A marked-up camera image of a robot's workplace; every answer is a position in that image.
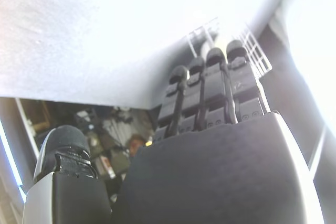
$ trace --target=white wire basket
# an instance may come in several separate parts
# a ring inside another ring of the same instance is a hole
[[[247,55],[254,69],[255,76],[257,78],[263,77],[272,69],[271,63],[269,62],[267,56],[260,47],[258,41],[254,37],[253,33],[246,25],[242,25],[241,28],[237,30],[238,32],[232,32],[232,34],[230,35],[226,34],[227,37],[229,37],[229,41],[234,39],[238,39],[241,41],[241,43],[247,50]],[[187,41],[194,57],[197,57],[197,54],[194,49],[193,43],[197,43],[202,39],[204,40],[205,37],[210,49],[215,46],[213,38],[216,37],[218,34],[223,33],[224,31],[225,28],[220,26],[219,19],[215,18],[189,33],[187,35]]]

